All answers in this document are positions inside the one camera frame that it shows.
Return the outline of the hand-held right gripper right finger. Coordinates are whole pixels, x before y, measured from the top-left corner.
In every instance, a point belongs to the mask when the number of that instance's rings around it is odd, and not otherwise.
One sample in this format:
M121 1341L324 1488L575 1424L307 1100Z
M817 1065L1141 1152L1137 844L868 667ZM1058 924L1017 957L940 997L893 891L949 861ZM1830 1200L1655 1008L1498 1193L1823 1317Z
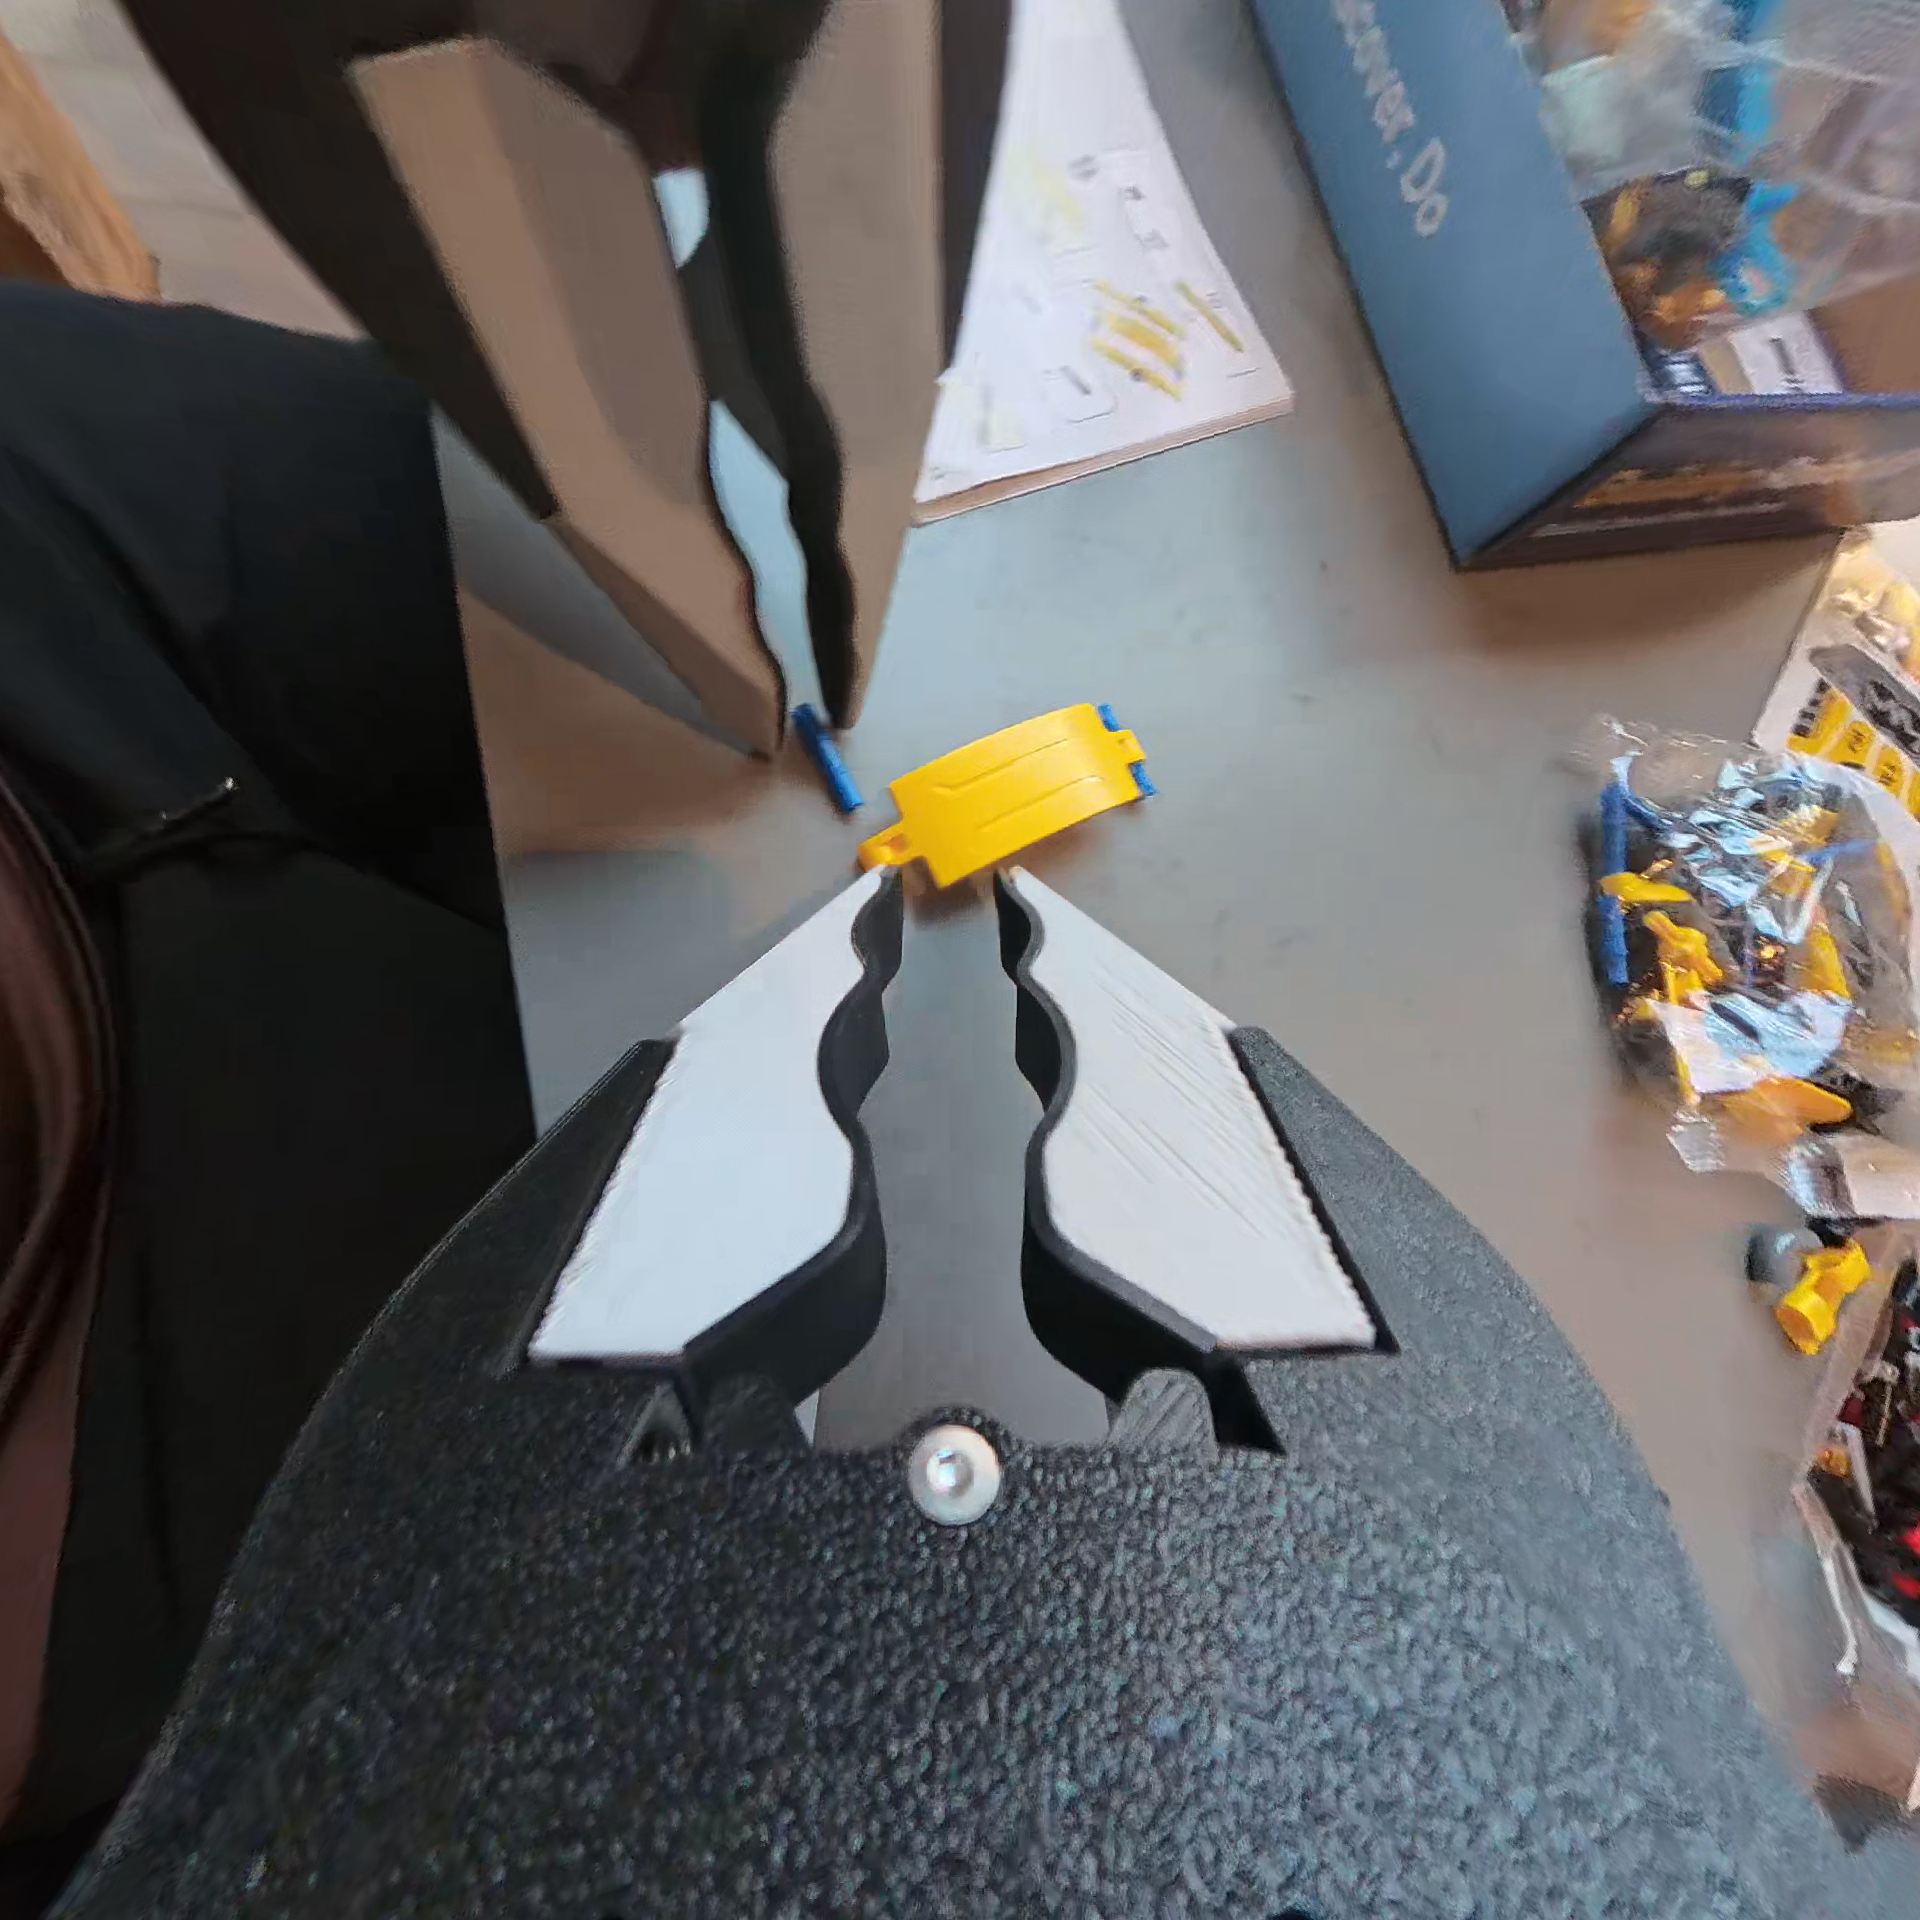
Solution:
M1242 1028L1026 868L995 876L1023 1152L1021 1296L1106 1401L1142 1375L1255 1404L1253 1367L1375 1352L1380 1315Z

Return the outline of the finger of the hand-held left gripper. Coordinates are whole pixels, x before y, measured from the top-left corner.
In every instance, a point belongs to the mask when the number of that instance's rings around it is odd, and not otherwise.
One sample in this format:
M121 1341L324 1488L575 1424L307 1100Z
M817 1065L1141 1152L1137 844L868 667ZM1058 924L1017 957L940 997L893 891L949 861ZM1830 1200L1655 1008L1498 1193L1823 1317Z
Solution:
M715 502L709 390L643 159L495 39L348 76L556 500L546 532L719 737L778 757L783 673Z
M730 5L703 84L715 245L836 728L868 694L943 369L940 108L926 3Z

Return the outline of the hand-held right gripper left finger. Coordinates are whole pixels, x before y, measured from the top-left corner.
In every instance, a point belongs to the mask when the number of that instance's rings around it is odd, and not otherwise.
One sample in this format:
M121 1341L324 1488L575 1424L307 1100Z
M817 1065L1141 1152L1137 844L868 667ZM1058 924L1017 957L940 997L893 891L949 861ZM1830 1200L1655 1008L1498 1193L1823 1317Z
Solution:
M860 1108L890 1061L899 876L863 873L700 1004L559 1267L527 1361L813 1399L873 1337L884 1240Z

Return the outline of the yellow curved arc beam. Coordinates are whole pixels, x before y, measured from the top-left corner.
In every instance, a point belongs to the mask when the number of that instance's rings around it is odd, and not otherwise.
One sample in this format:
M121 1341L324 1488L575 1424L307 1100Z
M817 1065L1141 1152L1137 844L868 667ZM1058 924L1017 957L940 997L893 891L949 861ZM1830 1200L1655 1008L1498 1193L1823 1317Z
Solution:
M950 749L890 784L899 815L858 848L858 865L922 864L943 888L1137 805L1130 760L1146 747L1132 736L1106 732L1098 704L1070 704Z

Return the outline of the blue cardboard kit box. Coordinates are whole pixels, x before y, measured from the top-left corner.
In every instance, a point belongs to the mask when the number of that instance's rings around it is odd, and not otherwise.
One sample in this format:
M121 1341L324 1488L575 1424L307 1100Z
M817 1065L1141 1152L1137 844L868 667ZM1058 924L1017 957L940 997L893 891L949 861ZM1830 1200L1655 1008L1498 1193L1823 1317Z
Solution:
M1838 392L1674 385L1615 299L1502 5L1253 16L1459 567L1916 516L1914 283L1817 320Z

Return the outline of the clear bag yellow grey parts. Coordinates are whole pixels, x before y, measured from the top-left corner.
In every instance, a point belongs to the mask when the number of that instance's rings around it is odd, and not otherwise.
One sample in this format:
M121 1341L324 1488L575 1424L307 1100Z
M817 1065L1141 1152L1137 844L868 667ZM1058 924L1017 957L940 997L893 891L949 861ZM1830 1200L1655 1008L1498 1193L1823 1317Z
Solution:
M1861 773L1593 718L1570 763L1599 1008L1703 1175L1916 1225L1916 840Z

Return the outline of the grey desk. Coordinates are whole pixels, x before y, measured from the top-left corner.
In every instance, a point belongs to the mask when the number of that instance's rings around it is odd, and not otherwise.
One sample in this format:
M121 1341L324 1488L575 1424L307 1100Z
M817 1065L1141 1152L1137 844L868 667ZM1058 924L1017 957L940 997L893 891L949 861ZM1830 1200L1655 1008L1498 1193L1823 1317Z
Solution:
M1599 712L1741 736L1830 539L1453 571L1245 5L1117 5L1205 227L1294 411L941 518L902 544L850 758L875 787L1074 700L1141 728L1158 800L1050 844L1041 876L1270 1031L1538 1292L1619 1405L1718 1632L1815 1775L1890 1795L1899 1745L1836 1673L1839 1628L1789 1509L1821 1360L1740 1277L1788 1219L1682 1169L1599 1033L1578 925L1578 769ZM542 1129L612 1057L764 952L852 868L799 753L742 758L657 681L573 561L436 421L507 851ZM1017 1300L1017 997L991 886L914 881L890 997L879 1333L827 1391L866 1443L905 1393L1019 1433L1094 1399Z

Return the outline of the instruction booklet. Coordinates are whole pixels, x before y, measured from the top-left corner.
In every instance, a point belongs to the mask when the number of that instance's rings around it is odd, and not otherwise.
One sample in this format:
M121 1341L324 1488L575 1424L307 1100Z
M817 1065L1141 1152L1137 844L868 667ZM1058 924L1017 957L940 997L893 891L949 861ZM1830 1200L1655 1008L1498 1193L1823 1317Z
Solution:
M926 526L1287 415L1114 3L1015 3Z

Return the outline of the person's black trouser legs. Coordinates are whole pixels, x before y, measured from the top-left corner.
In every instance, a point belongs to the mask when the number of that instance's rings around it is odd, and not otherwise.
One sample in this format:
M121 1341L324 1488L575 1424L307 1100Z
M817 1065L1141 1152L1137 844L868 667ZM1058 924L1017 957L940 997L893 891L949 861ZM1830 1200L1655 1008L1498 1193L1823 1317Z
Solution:
M442 471L374 348L5 281L2 758L111 1028L39 1915L281 1461L534 1136Z

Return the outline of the yellow curved brick piece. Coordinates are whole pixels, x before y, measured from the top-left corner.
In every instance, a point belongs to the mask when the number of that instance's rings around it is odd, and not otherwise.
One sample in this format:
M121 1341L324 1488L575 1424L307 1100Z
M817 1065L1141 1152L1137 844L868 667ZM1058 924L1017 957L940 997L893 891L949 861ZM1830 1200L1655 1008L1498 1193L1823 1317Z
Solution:
M1833 1340L1843 1307L1871 1277L1871 1262L1858 1238L1805 1248L1796 1272L1771 1307L1779 1329L1805 1355Z

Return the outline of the person's brown shirt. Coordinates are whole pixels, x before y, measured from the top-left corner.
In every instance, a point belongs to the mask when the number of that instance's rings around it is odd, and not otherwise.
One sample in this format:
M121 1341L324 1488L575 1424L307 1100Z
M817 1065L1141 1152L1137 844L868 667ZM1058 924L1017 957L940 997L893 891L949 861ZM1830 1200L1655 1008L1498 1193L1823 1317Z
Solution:
M23 1817L51 1687L82 1352L111 1188L111 1028L79 905L2 796L2 1815Z

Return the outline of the clear bag black red parts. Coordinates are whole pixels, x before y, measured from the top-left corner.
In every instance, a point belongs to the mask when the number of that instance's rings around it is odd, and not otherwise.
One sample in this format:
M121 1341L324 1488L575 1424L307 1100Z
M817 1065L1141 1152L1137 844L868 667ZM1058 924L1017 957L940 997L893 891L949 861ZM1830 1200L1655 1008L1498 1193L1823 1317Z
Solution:
M1866 1326L1799 1485L1839 1617L1839 1673L1918 1680L1918 1277L1908 1256Z

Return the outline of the yellow black sticker sheet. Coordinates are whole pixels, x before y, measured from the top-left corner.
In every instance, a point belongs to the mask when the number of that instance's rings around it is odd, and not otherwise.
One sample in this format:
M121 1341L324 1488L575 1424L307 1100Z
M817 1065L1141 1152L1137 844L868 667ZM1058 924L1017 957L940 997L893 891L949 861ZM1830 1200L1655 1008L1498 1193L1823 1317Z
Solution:
M1918 819L1916 539L1839 542L1751 737L1843 768Z

